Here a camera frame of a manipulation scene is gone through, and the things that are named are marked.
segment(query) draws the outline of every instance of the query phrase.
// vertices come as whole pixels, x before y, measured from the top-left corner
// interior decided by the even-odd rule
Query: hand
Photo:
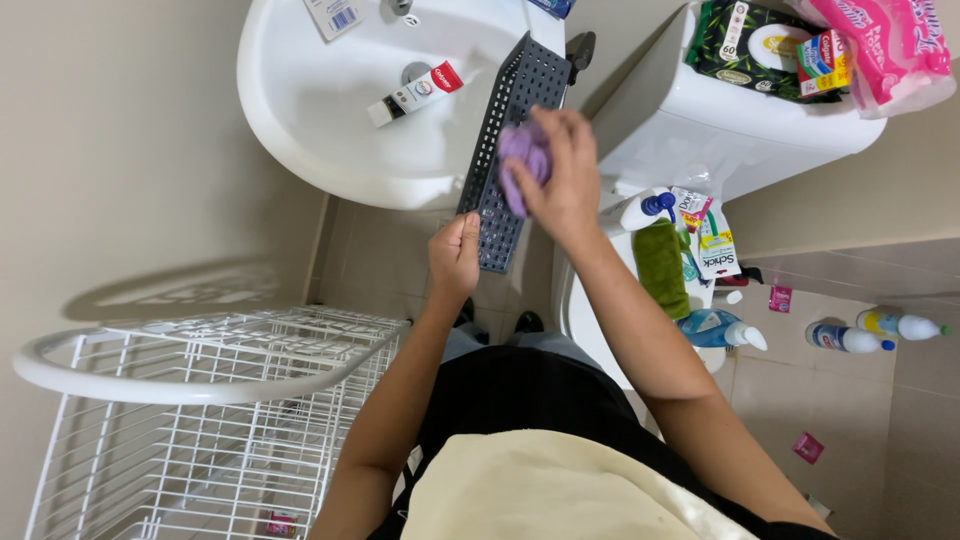
[[[434,291],[451,296],[457,307],[473,293],[480,279],[479,236],[480,215],[470,212],[453,218],[428,244]]]
[[[526,165],[507,159],[523,193],[523,202],[543,229],[562,246],[599,229],[600,172],[597,145],[589,122],[575,110],[534,106],[531,116],[550,137],[553,176],[541,188]]]

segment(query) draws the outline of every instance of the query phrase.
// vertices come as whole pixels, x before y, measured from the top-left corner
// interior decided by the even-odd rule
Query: gray pants
[[[478,327],[474,323],[466,323],[450,331],[450,336],[446,339],[446,348],[444,357],[440,363],[449,362],[453,358],[458,358],[467,353],[472,353],[478,349],[483,349],[487,345],[480,341],[489,342],[490,335],[487,331]],[[584,362],[586,365],[593,366],[600,371],[600,367],[593,358],[591,358],[583,349],[577,346],[572,339],[559,333],[558,331],[538,331],[533,333],[515,333],[511,335],[504,345],[515,345],[517,347],[530,347],[540,349],[547,353],[556,353]]]

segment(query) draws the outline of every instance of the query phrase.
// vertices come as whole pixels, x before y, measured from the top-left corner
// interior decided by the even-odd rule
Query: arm
[[[430,240],[433,292],[357,414],[309,540],[366,538],[387,516],[430,402],[446,338],[479,278],[479,231],[476,213],[459,215]]]
[[[541,189],[510,161],[527,208],[564,248],[617,364],[671,448],[706,487],[767,521],[830,532],[733,412],[683,334],[631,274],[597,226],[599,173],[589,123],[574,111],[534,109],[550,136],[553,177]]]

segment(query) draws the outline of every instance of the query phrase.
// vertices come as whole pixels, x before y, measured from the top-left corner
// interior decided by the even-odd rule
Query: blue cap
[[[670,222],[677,223],[677,216],[673,213],[673,206],[677,204],[677,198],[669,191],[660,195],[651,195],[640,203],[640,209],[647,215],[657,215],[666,210],[670,214]]]

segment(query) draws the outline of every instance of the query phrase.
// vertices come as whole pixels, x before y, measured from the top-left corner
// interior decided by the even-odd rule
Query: purple cloth
[[[514,175],[504,164],[506,158],[517,158],[527,165],[527,170],[538,184],[544,185],[553,175],[553,156],[550,154],[550,138],[535,120],[527,120],[518,127],[506,127],[496,141],[496,156],[500,158],[497,176],[507,206],[517,217],[526,218],[527,208],[523,195],[516,185]]]

